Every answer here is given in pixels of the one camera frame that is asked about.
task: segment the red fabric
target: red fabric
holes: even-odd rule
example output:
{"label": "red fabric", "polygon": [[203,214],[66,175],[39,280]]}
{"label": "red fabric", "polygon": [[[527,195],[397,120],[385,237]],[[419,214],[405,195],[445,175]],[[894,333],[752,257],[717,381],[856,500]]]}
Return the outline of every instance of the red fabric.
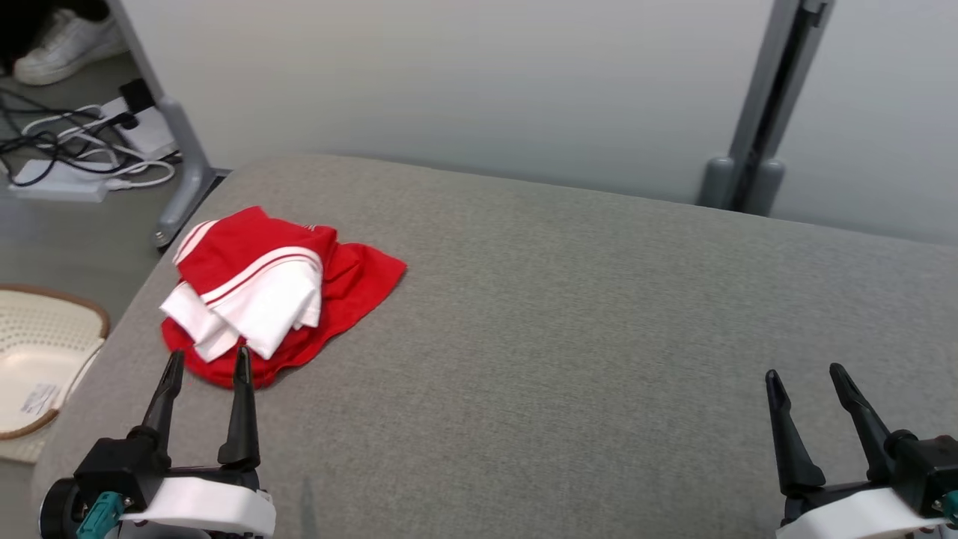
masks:
{"label": "red fabric", "polygon": [[[203,294],[222,285],[270,250],[301,246],[315,251],[323,263],[319,325],[291,330],[268,361],[251,353],[256,387],[268,386],[286,367],[312,360],[327,340],[353,327],[396,287],[406,270],[401,260],[362,244],[339,244],[336,230],[303,227],[271,219],[260,207],[247,208],[220,220],[178,265],[183,279]],[[175,321],[161,324],[170,351],[186,351],[186,367],[196,376],[223,387],[233,386],[237,345],[205,363],[193,349],[190,335]]]}

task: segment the gray table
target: gray table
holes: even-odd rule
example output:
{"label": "gray table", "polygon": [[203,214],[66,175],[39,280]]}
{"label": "gray table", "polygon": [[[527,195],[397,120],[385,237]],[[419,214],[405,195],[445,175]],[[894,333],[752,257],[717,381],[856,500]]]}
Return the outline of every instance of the gray table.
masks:
{"label": "gray table", "polygon": [[[322,156],[237,171],[193,223],[253,204],[409,264],[257,395],[277,537],[770,537],[771,367],[829,480],[866,468],[831,362],[892,430],[958,431],[953,248]],[[35,503],[141,419],[175,280],[168,255],[57,421]],[[187,378],[174,465],[216,461],[230,401]]]}

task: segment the white cable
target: white cable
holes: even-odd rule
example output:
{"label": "white cable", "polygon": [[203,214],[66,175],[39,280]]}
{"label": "white cable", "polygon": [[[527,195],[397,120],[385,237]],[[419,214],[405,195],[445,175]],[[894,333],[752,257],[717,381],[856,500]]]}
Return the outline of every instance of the white cable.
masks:
{"label": "white cable", "polygon": [[[74,126],[62,131],[60,134],[57,135],[57,143],[62,145],[69,140],[72,140],[74,138],[79,138],[100,147],[94,148],[93,150],[90,150],[88,152],[84,152],[78,155],[76,159],[61,158],[61,160],[67,163],[74,163],[80,166],[84,166],[84,165],[89,165],[90,163],[92,163],[92,161],[82,161],[81,159],[84,159],[85,157],[89,157],[90,155],[95,155],[97,153],[104,153],[107,159],[109,160],[110,164],[115,168],[120,166],[120,158],[117,155],[117,152],[127,153],[129,155],[132,155],[140,159],[141,162],[139,163],[123,168],[119,171],[116,171],[115,173],[111,173],[115,176],[109,177],[106,179],[106,188],[110,191],[121,191],[124,189],[138,189],[141,187],[152,187],[155,185],[166,183],[167,181],[172,179],[173,176],[175,176],[176,169],[170,163],[167,163],[166,161],[148,160],[147,157],[143,155],[142,153],[136,152],[134,150],[131,150],[130,148],[126,148],[124,146],[120,146],[117,144],[108,144],[97,137],[90,136],[89,134],[87,134],[87,132],[90,129],[96,128],[98,126],[102,126],[103,124],[106,124],[107,122],[112,120],[112,118],[103,117],[103,108],[100,105],[86,105],[86,106],[82,106],[78,108],[77,110],[73,112],[58,114],[57,116],[50,116],[48,118],[41,118],[39,120],[35,120],[33,122],[30,122],[30,124],[27,124],[27,126],[22,129],[21,133],[24,136],[28,136],[30,131],[36,128],[37,126],[42,126],[43,124],[56,122],[59,120],[65,120],[71,116],[76,115],[79,112],[84,112],[87,110],[97,110],[97,119],[93,120],[92,122],[87,122],[86,124]],[[53,148],[55,145],[48,144],[48,143],[37,143],[36,146],[38,148],[47,149],[47,148]],[[167,169],[168,173],[163,177],[153,179],[150,181],[130,181],[128,179],[122,179],[120,177],[116,177],[116,176],[125,176],[125,175],[138,175],[144,172],[149,167],[164,168],[164,169]]]}

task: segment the gray metal frame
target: gray metal frame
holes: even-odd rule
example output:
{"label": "gray metal frame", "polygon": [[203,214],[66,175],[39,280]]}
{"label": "gray metal frame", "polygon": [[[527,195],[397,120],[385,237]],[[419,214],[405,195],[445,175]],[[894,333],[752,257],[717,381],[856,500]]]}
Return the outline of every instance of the gray metal frame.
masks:
{"label": "gray metal frame", "polygon": [[183,168],[179,187],[160,214],[160,219],[152,237],[153,244],[156,247],[165,247],[172,242],[203,200],[206,192],[213,186],[217,173],[210,167],[210,163],[206,159],[206,153],[203,151],[199,139],[196,138],[183,106],[163,91],[162,85],[160,85],[152,66],[149,64],[143,45],[136,36],[133,24],[126,14],[122,1],[106,0],[106,3],[124,34],[126,44],[129,45],[130,53],[132,53],[133,59],[140,69],[140,74],[143,75],[143,79],[149,86],[149,91],[156,100],[157,108],[163,113],[167,124],[170,125],[173,138],[183,154]]}
{"label": "gray metal frame", "polygon": [[[801,92],[834,2],[835,0],[775,0],[731,148],[727,156],[713,158],[706,165],[698,205],[768,215],[778,186],[785,175],[785,165],[772,157],[782,140],[788,118]],[[787,75],[784,92],[773,96],[775,79],[782,67],[788,39],[800,11],[820,13],[818,24],[809,29],[798,58]],[[752,155],[770,99],[778,99],[774,109],[775,116],[765,134],[765,140],[762,141],[762,154]],[[750,180],[749,191],[745,194],[741,207],[733,208],[733,198],[746,181],[747,164],[750,159],[756,158],[759,159],[759,164]]]}

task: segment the red and white cloth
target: red and white cloth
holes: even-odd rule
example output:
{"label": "red and white cloth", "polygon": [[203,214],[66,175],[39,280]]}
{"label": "red and white cloth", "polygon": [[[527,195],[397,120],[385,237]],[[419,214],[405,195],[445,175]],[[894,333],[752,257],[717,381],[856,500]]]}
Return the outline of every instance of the red and white cloth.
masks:
{"label": "red and white cloth", "polygon": [[231,387],[237,348],[253,353],[257,387],[307,363],[371,312],[406,265],[336,230],[272,219],[260,207],[193,228],[173,262],[182,280],[160,307],[170,350],[200,378]]}

